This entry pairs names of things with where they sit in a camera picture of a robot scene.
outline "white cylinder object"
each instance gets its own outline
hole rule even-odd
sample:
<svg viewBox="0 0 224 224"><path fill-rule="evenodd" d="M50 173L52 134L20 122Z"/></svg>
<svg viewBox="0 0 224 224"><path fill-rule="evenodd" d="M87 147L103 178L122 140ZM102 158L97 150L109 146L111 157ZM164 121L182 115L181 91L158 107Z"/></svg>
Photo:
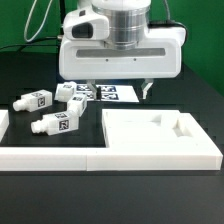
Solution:
<svg viewBox="0 0 224 224"><path fill-rule="evenodd" d="M27 108L27 100L17 100L13 103L13 108L15 111L26 110Z"/></svg>
<svg viewBox="0 0 224 224"><path fill-rule="evenodd" d="M48 122L47 120L38 120L36 122L31 123L31 129L33 133L41 133L41 132L46 132L48 127Z"/></svg>
<svg viewBox="0 0 224 224"><path fill-rule="evenodd" d="M92 5L102 9L128 11L149 7L151 0L92 0Z"/></svg>

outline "black table surface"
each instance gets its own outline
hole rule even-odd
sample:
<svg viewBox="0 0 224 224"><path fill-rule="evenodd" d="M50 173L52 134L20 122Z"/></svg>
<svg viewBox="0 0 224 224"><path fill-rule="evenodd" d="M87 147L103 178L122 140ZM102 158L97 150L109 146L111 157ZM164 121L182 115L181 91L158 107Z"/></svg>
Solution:
<svg viewBox="0 0 224 224"><path fill-rule="evenodd" d="M34 135L30 122L66 104L33 113L15 112L22 94L56 90L57 55L0 54L0 109L10 125L1 147L105 147L103 108L177 109L191 113L224 153L224 99L187 66L174 79L155 80L140 103L89 102L80 129L56 136ZM133 85L143 80L102 81ZM205 223L224 222L224 166L220 171L0 172L0 223Z"/></svg>

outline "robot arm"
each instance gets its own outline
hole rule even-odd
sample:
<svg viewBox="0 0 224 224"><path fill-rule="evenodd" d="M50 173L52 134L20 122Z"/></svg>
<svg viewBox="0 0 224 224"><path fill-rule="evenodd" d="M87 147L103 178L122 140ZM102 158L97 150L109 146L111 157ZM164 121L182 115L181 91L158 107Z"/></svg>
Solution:
<svg viewBox="0 0 224 224"><path fill-rule="evenodd" d="M150 29L151 0L91 3L65 18L59 59L65 80L145 79L145 98L154 78L179 74L186 30L171 23Z"/></svg>

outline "white block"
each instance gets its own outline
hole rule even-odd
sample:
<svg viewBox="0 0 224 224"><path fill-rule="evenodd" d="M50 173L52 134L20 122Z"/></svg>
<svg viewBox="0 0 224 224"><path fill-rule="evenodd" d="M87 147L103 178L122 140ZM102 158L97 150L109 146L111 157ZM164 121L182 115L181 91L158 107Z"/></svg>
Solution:
<svg viewBox="0 0 224 224"><path fill-rule="evenodd" d="M216 155L178 154L172 155L149 152L132 153L124 148L116 151L99 149L87 155L88 171L128 171L128 170L220 170L222 157Z"/></svg>
<svg viewBox="0 0 224 224"><path fill-rule="evenodd" d="M15 111L27 110L33 112L52 105L52 93L46 90L24 94L21 100L13 103Z"/></svg>
<svg viewBox="0 0 224 224"><path fill-rule="evenodd" d="M0 142L9 126L8 110L0 110Z"/></svg>
<svg viewBox="0 0 224 224"><path fill-rule="evenodd" d="M85 149L0 148L0 171L85 171Z"/></svg>
<svg viewBox="0 0 224 224"><path fill-rule="evenodd" d="M67 103L67 110L78 109L79 117L82 116L83 112L87 107L87 96L85 94L75 94Z"/></svg>
<svg viewBox="0 0 224 224"><path fill-rule="evenodd" d="M46 132L48 135L62 134L79 128L78 110L45 114L42 120L31 123L33 133Z"/></svg>
<svg viewBox="0 0 224 224"><path fill-rule="evenodd" d="M55 93L55 100L60 102L68 102L76 92L75 82L65 82L64 84L58 84Z"/></svg>

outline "small white cube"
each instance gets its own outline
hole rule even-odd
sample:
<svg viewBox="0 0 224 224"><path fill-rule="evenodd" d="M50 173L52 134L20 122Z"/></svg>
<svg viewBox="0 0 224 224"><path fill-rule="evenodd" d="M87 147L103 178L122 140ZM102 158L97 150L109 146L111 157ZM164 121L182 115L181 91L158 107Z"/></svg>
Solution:
<svg viewBox="0 0 224 224"><path fill-rule="evenodd" d="M87 96L85 94L75 94L67 103L67 110L78 109L79 117L82 116L84 110L87 107Z"/></svg>
<svg viewBox="0 0 224 224"><path fill-rule="evenodd" d="M75 82L65 82L64 84L58 84L55 100L60 102L68 102L69 99L76 93L76 86Z"/></svg>
<svg viewBox="0 0 224 224"><path fill-rule="evenodd" d="M9 126L9 115L7 110L0 110L0 142Z"/></svg>

